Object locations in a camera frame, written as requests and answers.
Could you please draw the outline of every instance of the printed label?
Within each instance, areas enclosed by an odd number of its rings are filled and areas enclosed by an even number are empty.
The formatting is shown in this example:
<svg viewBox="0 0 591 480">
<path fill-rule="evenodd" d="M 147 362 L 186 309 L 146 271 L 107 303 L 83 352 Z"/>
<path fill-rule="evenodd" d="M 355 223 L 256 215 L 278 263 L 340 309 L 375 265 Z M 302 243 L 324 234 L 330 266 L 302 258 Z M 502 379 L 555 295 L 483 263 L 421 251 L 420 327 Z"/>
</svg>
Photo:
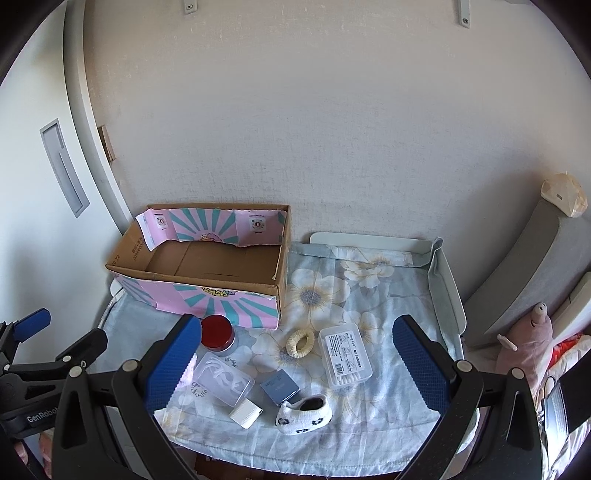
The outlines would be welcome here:
<svg viewBox="0 0 591 480">
<path fill-rule="evenodd" d="M 266 232 L 267 221 L 263 216 L 251 216 L 251 231 L 252 232 Z"/>
<path fill-rule="evenodd" d="M 156 220 L 156 225 L 158 225 L 158 228 L 160 228 L 161 230 L 166 230 L 168 228 L 168 224 L 166 223 L 166 218 L 164 217 L 164 215 L 154 215 L 154 218 Z"/>
<path fill-rule="evenodd" d="M 364 369 L 359 357 L 357 340 L 352 331 L 333 333 L 324 338 L 329 350 L 330 362 L 337 377 L 354 374 Z"/>
</svg>

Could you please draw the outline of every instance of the door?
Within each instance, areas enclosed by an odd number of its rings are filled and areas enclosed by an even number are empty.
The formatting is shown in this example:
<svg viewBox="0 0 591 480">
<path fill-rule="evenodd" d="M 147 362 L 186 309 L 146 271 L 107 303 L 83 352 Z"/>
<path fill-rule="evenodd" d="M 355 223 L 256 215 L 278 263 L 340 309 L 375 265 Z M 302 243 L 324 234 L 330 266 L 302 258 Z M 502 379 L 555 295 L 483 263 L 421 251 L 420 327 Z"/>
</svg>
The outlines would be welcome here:
<svg viewBox="0 0 591 480">
<path fill-rule="evenodd" d="M 63 3 L 45 19 L 0 86 L 0 322 L 41 307 L 52 316 L 48 328 L 19 347 L 16 363 L 52 361 L 93 327 L 107 299 L 104 263 L 121 237 L 70 113 L 65 11 Z M 63 165 L 52 168 L 41 130 L 56 120 L 53 141 L 61 138 L 62 148 L 55 159 Z"/>
</svg>

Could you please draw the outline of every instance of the gray headboard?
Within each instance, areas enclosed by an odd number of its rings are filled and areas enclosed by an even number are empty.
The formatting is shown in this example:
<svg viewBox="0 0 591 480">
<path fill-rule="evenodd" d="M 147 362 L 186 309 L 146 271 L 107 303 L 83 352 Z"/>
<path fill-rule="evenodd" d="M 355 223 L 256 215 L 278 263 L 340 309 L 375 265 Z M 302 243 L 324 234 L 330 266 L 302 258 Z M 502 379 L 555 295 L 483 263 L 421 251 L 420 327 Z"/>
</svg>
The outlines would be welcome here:
<svg viewBox="0 0 591 480">
<path fill-rule="evenodd" d="M 540 200 L 511 251 L 464 305 L 470 346 L 496 342 L 543 301 L 550 316 L 591 264 L 591 223 Z"/>
</svg>

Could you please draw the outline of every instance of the plastic bag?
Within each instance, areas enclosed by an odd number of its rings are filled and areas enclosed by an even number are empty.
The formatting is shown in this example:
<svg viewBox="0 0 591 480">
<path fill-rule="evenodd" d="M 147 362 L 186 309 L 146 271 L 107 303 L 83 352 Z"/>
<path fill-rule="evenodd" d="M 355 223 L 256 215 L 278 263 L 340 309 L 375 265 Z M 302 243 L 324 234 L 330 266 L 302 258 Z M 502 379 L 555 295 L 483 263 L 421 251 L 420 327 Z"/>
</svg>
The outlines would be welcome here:
<svg viewBox="0 0 591 480">
<path fill-rule="evenodd" d="M 572 218 L 580 217 L 589 205 L 581 184 L 568 173 L 557 173 L 544 180 L 541 195 Z"/>
</svg>

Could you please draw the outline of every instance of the blue gripper pad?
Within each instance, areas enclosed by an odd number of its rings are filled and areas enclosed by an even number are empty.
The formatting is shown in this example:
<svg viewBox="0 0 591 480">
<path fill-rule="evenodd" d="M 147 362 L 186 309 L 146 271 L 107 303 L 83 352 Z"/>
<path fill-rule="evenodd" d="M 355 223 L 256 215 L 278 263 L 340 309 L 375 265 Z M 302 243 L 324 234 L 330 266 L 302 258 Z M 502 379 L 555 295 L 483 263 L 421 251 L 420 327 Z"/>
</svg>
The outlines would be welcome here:
<svg viewBox="0 0 591 480">
<path fill-rule="evenodd" d="M 191 317 L 146 381 L 144 405 L 150 414 L 166 407 L 200 343 L 201 321 Z"/>
<path fill-rule="evenodd" d="M 42 331 L 51 323 L 51 314 L 47 309 L 39 309 L 28 317 L 15 322 L 12 338 L 16 342 L 24 342 Z"/>
<path fill-rule="evenodd" d="M 443 415 L 450 404 L 449 382 L 401 317 L 394 321 L 392 340 L 427 407 Z"/>
</svg>

